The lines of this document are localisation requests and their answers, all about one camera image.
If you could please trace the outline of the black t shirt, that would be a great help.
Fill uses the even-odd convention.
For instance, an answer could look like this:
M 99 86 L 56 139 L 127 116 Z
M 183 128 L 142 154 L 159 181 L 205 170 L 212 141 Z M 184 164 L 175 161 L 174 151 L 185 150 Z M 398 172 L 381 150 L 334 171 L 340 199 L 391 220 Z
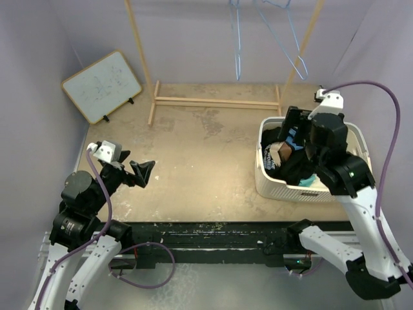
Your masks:
M 308 160 L 305 150 L 292 152 L 285 141 L 279 141 L 280 127 L 266 129 L 261 135 L 261 153 L 266 174 L 287 185 L 299 186 L 301 179 L 314 173 L 314 166 Z

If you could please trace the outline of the blue hanger of black shirt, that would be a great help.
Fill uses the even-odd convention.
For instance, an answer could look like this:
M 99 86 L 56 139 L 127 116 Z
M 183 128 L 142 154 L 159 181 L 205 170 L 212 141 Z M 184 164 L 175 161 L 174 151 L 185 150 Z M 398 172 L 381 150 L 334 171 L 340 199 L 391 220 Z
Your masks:
M 234 44 L 234 65 L 236 80 L 241 79 L 241 23 L 240 23 L 240 2 L 230 0 L 228 2 L 230 9 L 230 22 L 232 31 L 232 40 Z

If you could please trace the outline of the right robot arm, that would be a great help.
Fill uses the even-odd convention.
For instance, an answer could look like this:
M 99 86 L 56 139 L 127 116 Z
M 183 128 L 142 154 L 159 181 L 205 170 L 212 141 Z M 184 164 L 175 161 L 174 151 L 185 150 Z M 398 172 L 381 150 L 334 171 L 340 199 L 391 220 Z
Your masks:
M 338 268 L 360 298 L 384 300 L 412 283 L 412 263 L 399 250 L 376 201 L 378 191 L 367 162 L 347 151 L 343 119 L 342 113 L 311 116 L 309 110 L 291 106 L 279 137 L 296 130 L 294 143 L 304 148 L 322 184 L 344 207 L 360 248 L 335 239 L 310 220 L 288 228 L 287 245 L 295 253 L 312 251 Z

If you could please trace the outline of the light blue wire hanger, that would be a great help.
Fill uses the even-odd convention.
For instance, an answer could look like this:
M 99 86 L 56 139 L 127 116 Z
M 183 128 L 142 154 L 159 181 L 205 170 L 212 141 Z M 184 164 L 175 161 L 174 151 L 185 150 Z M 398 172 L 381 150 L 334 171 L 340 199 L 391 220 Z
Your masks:
M 291 1 L 253 1 L 259 17 L 286 57 L 291 69 L 300 80 L 308 78 L 308 69 L 292 18 Z

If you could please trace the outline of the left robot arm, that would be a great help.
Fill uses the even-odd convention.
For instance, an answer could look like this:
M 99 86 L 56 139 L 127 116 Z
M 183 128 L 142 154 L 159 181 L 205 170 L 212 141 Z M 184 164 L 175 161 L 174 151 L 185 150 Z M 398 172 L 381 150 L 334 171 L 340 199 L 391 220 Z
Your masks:
M 156 163 L 131 161 L 128 172 L 123 161 L 129 154 L 118 146 L 91 144 L 86 151 L 91 171 L 66 178 L 30 309 L 80 309 L 104 266 L 132 248 L 132 229 L 113 220 L 110 197 L 121 185 L 145 188 Z

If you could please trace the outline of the teal t shirt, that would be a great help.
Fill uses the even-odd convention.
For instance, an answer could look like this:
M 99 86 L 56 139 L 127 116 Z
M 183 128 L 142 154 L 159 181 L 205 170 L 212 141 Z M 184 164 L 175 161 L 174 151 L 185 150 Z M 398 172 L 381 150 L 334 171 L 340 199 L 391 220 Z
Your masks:
M 299 186 L 300 187 L 311 187 L 313 186 L 314 183 L 317 183 L 318 180 L 319 178 L 315 174 L 313 174 L 306 179 L 301 179 L 299 181 Z

